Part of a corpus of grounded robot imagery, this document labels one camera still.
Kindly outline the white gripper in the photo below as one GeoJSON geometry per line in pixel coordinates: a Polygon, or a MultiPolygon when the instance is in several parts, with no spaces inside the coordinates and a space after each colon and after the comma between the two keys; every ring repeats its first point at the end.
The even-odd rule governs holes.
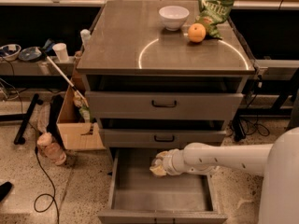
{"type": "Polygon", "coordinates": [[[162,151],[156,155],[157,159],[163,160],[162,166],[150,167],[150,171],[158,176],[181,175],[184,171],[184,159],[182,151],[179,149],[171,149],[169,151],[162,151]]]}

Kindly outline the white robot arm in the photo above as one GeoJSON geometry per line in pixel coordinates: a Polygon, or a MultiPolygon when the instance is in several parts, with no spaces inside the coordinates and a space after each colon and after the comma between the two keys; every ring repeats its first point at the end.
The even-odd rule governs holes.
{"type": "Polygon", "coordinates": [[[149,169],[157,176],[203,175],[214,166],[263,178],[258,224],[299,224],[299,128],[267,145],[190,143],[158,153],[149,169]]]}

